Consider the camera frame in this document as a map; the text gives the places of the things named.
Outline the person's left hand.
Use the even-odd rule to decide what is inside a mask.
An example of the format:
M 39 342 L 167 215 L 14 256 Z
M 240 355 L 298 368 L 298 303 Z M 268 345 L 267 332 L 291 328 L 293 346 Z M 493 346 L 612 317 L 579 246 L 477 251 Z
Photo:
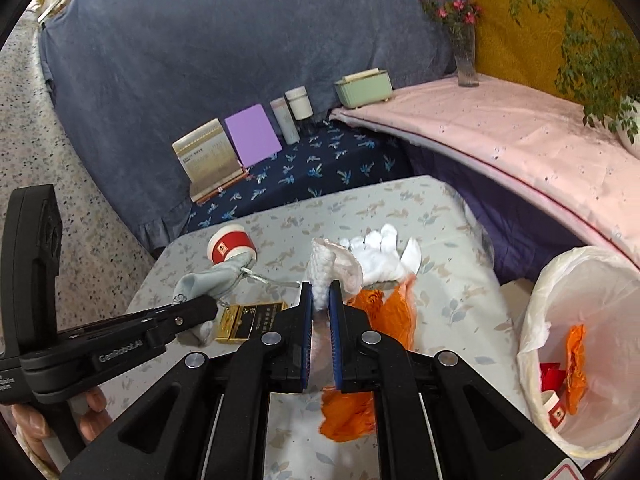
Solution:
M 102 389 L 91 388 L 84 393 L 84 396 L 88 408 L 85 414 L 79 417 L 78 422 L 74 421 L 73 416 L 66 417 L 66 412 L 56 408 L 42 414 L 33 405 L 11 405 L 11 413 L 16 422 L 17 433 L 21 436 L 21 442 L 29 449 L 32 457 L 37 457 L 38 463 L 42 463 L 56 474 L 60 470 L 46 443 L 52 438 L 62 440 L 66 420 L 74 423 L 73 434 L 80 431 L 82 440 L 85 442 L 93 441 L 111 425 L 112 418 L 107 413 L 107 400 Z

